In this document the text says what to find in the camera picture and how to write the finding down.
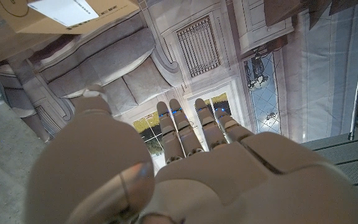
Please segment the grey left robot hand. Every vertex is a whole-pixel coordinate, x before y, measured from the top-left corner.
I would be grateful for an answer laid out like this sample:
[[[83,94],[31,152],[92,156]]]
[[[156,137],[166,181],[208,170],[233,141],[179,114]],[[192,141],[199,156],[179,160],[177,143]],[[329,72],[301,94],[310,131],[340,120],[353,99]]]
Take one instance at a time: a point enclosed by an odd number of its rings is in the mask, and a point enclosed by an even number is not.
[[[254,134],[196,101],[204,150],[177,100],[157,104],[165,165],[113,118],[103,88],[29,176],[26,223],[358,223],[358,190],[334,164],[274,133]]]

